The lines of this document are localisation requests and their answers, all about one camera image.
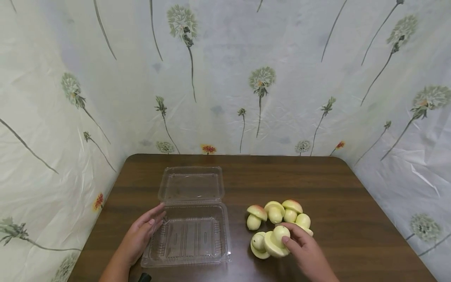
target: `clear plastic clamshell container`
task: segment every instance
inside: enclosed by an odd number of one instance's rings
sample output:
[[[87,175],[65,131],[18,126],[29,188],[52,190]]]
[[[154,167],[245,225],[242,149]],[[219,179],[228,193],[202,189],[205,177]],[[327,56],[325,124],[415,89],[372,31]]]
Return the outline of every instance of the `clear plastic clamshell container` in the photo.
[[[165,169],[158,198],[166,221],[144,251],[144,268],[209,264],[232,259],[227,208],[220,167]]]

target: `wooden table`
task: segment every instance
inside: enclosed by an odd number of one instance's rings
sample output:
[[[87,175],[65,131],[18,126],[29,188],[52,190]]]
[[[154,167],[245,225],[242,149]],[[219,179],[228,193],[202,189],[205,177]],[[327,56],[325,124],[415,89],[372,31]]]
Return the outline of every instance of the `wooden table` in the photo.
[[[69,281],[98,281],[129,226],[158,204],[168,166],[220,166],[230,220],[232,261],[141,269],[156,282],[307,281],[291,256],[256,259],[246,208],[270,200],[299,201],[311,229],[341,282],[435,281],[345,162],[334,157],[146,155],[129,157],[106,201]],[[268,223],[261,231],[271,230]]]

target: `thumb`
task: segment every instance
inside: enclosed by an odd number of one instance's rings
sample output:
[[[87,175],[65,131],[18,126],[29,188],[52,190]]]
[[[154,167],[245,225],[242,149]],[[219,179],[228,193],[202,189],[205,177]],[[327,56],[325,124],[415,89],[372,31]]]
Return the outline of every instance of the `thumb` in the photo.
[[[283,236],[282,243],[293,254],[293,256],[296,259],[302,258],[303,254],[304,254],[304,250],[302,250],[301,246],[296,241],[294,241],[293,239],[291,239],[287,236]]]

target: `flower print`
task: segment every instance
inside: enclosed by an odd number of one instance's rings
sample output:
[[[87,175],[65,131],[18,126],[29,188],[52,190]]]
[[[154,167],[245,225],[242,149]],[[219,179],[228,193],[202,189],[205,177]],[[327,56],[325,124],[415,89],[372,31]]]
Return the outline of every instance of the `flower print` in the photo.
[[[302,153],[307,152],[309,149],[310,149],[310,141],[307,141],[307,140],[300,141],[295,146],[295,151],[296,151],[296,153],[299,153],[299,156],[301,156]]]
[[[382,72],[387,67],[388,63],[391,60],[391,57],[393,54],[397,53],[402,46],[404,46],[410,39],[410,37],[415,33],[417,28],[418,20],[416,16],[414,15],[408,15],[404,17],[403,19],[399,20],[396,24],[395,28],[391,32],[390,37],[387,39],[387,44],[392,44],[390,55],[388,56],[388,60],[385,63],[382,70],[379,72],[379,74],[376,76],[376,78],[373,80],[371,85],[369,86],[365,96],[362,99],[362,102],[360,103],[360,106],[363,105],[365,98],[367,97],[369,91],[371,90],[371,87],[373,87],[376,80],[381,76]]]
[[[100,29],[102,30],[103,37],[105,38],[106,44],[108,45],[108,48],[110,49],[110,52],[113,55],[114,59],[117,60],[116,56],[114,55],[113,49],[111,48],[110,42],[108,41],[108,37],[106,36],[105,29],[103,28],[102,20],[100,19],[99,8],[97,7],[97,0],[94,0],[94,8],[96,9],[97,21],[99,22]]]
[[[71,253],[67,255],[61,262],[55,276],[52,278],[51,282],[66,282],[69,279],[70,273],[75,267],[78,255],[76,253]]]
[[[244,115],[246,114],[246,110],[241,108],[238,110],[238,116],[243,117],[243,133],[241,134],[241,142],[239,143],[239,152],[241,153],[241,145],[243,144],[243,136],[244,136],[244,128],[246,127],[246,121],[244,120]]]
[[[25,223],[21,223],[20,225],[15,224],[12,217],[4,218],[0,221],[0,233],[5,233],[6,236],[2,237],[0,239],[0,243],[4,241],[3,246],[6,246],[12,239],[20,239],[26,242],[31,243],[32,245],[43,249],[43,250],[50,250],[50,251],[68,251],[68,250],[77,250],[80,251],[80,249],[71,248],[71,249],[51,249],[41,246],[40,244],[36,243],[35,241],[31,240],[28,236],[28,232],[25,229]]]
[[[206,153],[207,155],[214,154],[216,152],[216,148],[213,147],[212,145],[202,144],[202,145],[200,145],[200,148],[202,148],[202,151],[204,153]]]
[[[196,102],[196,91],[194,90],[194,63],[191,47],[193,39],[197,36],[197,21],[190,9],[174,5],[167,11],[167,18],[172,37],[179,37],[188,48],[191,58],[191,85],[193,87],[194,102]]]
[[[156,43],[155,30],[153,29],[153,5],[152,5],[152,0],[150,0],[150,23],[151,23],[151,26],[152,26],[152,34],[153,34],[153,40],[155,42],[156,50],[158,51],[158,55],[160,56],[161,61],[163,61],[163,57],[161,56],[160,49],[158,49],[158,44]]]
[[[106,162],[110,165],[111,169],[114,170],[114,172],[117,172],[117,171],[113,168],[113,166],[110,164],[110,161],[106,158],[105,154],[103,153],[102,149],[100,149],[100,146],[97,144],[97,142],[94,141],[94,140],[91,138],[91,135],[90,135],[87,131],[85,131],[85,132],[83,132],[83,136],[84,136],[86,142],[88,142],[89,140],[91,140],[91,141],[97,146],[97,148],[99,148],[100,152],[102,153],[103,157],[105,157],[105,160],[106,160]]]
[[[332,156],[332,154],[336,151],[339,150],[341,148],[343,148],[345,146],[345,142],[344,141],[340,141],[340,143],[338,143],[338,145],[335,146],[335,149],[332,151],[332,153],[329,156]]]
[[[169,143],[169,142],[159,142],[159,141],[157,141],[156,148],[160,152],[168,154],[168,155],[174,151],[174,146],[172,146],[172,144]]]
[[[367,56],[367,54],[368,54],[369,48],[371,48],[371,45],[373,44],[373,41],[374,41],[374,39],[376,38],[376,36],[377,36],[377,34],[379,33],[379,31],[381,31],[382,26],[387,22],[388,18],[389,18],[389,17],[391,16],[391,14],[395,11],[395,9],[396,9],[399,5],[402,5],[402,4],[404,4],[404,0],[396,0],[395,6],[393,7],[393,9],[391,9],[390,13],[389,13],[388,16],[385,18],[384,22],[381,24],[381,26],[379,27],[379,29],[376,31],[376,34],[374,34],[373,39],[371,40],[370,44],[368,45],[368,48],[367,48],[367,50],[366,50],[366,52],[365,52],[365,56],[364,56],[364,59],[362,60],[362,64],[361,64],[361,65],[364,64],[364,61],[365,61],[365,58],[366,58],[366,56]]]
[[[332,36],[332,33],[334,32],[335,25],[336,25],[336,23],[338,21],[338,18],[340,17],[341,12],[343,11],[343,8],[346,5],[346,2],[348,2],[348,0],[345,0],[345,2],[343,3],[343,6],[341,7],[340,11],[338,12],[337,18],[335,19],[334,24],[332,25],[331,32],[329,33],[329,37],[327,38],[326,45],[324,46],[324,51],[322,52],[321,62],[324,59],[324,54],[326,53],[327,45],[329,44],[329,40],[330,40],[330,38]]]
[[[414,120],[419,118],[424,119],[427,116],[428,110],[435,110],[438,108],[443,108],[451,102],[451,90],[446,86],[430,85],[426,86],[423,90],[417,93],[413,100],[413,107],[410,110],[413,112],[413,116],[405,127],[404,131],[399,136],[398,140],[393,144],[393,146],[388,150],[387,153],[382,157],[381,161],[393,150],[393,148],[398,144],[401,137],[407,131],[409,126]]]
[[[108,143],[111,144],[105,132],[103,132],[102,127],[100,127],[100,125],[95,121],[92,115],[86,110],[85,105],[86,99],[80,96],[82,90],[80,88],[80,83],[78,82],[77,78],[73,74],[64,73],[63,77],[61,78],[61,86],[70,103],[75,105],[77,109],[82,108],[85,111],[85,113],[89,116],[89,118],[91,118],[91,120],[94,121],[94,123],[100,128],[100,131],[103,133],[103,136],[105,136]]]
[[[257,136],[260,131],[260,121],[262,118],[262,98],[268,94],[267,88],[273,85],[276,81],[276,72],[270,67],[262,67],[251,72],[249,76],[249,86],[253,89],[254,93],[258,95],[258,127]]]
[[[373,145],[371,145],[371,147],[366,150],[366,152],[355,162],[354,165],[356,165],[363,157],[366,153],[368,153],[369,150],[371,150],[372,147],[374,147],[374,145],[376,145],[376,143],[382,138],[382,136],[384,135],[384,133],[390,128],[391,126],[391,120],[387,121],[384,125],[384,131],[382,132],[381,136],[379,136],[379,138],[376,140],[376,142],[374,142]]]
[[[177,149],[177,152],[180,154],[179,148],[177,148],[177,145],[176,145],[175,142],[172,140],[172,137],[170,136],[169,131],[168,131],[168,127],[167,127],[167,125],[166,125],[166,110],[167,110],[168,108],[167,108],[167,107],[165,106],[165,104],[164,104],[164,98],[163,98],[163,97],[160,97],[160,96],[156,96],[156,102],[157,102],[158,106],[156,106],[155,108],[156,108],[156,111],[161,112],[161,116],[163,117],[163,122],[164,122],[164,124],[165,124],[166,133],[168,134],[169,139],[172,141],[172,143],[174,144],[175,148]]]
[[[442,228],[425,213],[415,214],[410,220],[413,234],[425,242],[437,240]]]
[[[327,101],[327,104],[325,106],[321,106],[321,110],[323,111],[322,113],[322,117],[321,120],[318,123],[318,126],[316,127],[315,130],[315,134],[313,135],[313,144],[312,144],[312,150],[310,151],[310,156],[312,156],[313,153],[313,147],[315,147],[315,138],[316,138],[316,133],[318,132],[318,128],[323,120],[323,118],[325,116],[327,116],[327,114],[332,111],[332,105],[336,102],[336,99],[332,96],[329,98],[329,101]]]
[[[100,193],[94,203],[92,204],[92,210],[98,211],[100,208],[103,208],[103,193]]]
[[[43,159],[41,159],[28,145],[27,143],[25,143],[25,141],[22,139],[22,137],[19,136],[19,134],[9,125],[7,124],[3,119],[0,119],[0,123],[3,124],[9,131],[11,131],[11,133],[17,138],[17,140],[20,141],[20,143],[22,143],[22,145],[39,161],[41,161],[46,167],[48,167],[49,169],[51,169],[53,172],[55,172],[56,174],[59,174],[54,168],[52,168],[51,166],[49,166],[48,163],[46,163],[46,161],[44,161]]]

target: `orange flower print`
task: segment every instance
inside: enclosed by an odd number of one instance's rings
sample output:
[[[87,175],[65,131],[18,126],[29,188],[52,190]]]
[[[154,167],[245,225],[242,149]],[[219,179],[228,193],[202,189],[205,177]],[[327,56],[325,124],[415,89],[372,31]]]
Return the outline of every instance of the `orange flower print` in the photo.
[[[207,155],[214,154],[216,152],[216,148],[212,145],[202,144],[200,147],[202,148],[202,152],[207,153]]]
[[[332,151],[332,153],[329,156],[332,156],[332,154],[335,152],[335,150],[343,148],[345,146],[345,144],[346,143],[344,141],[340,141],[340,143],[338,143],[338,145],[335,147],[335,149]]]
[[[98,211],[100,208],[103,208],[103,193],[100,193],[96,200],[94,201],[94,204],[92,205],[93,211]]]

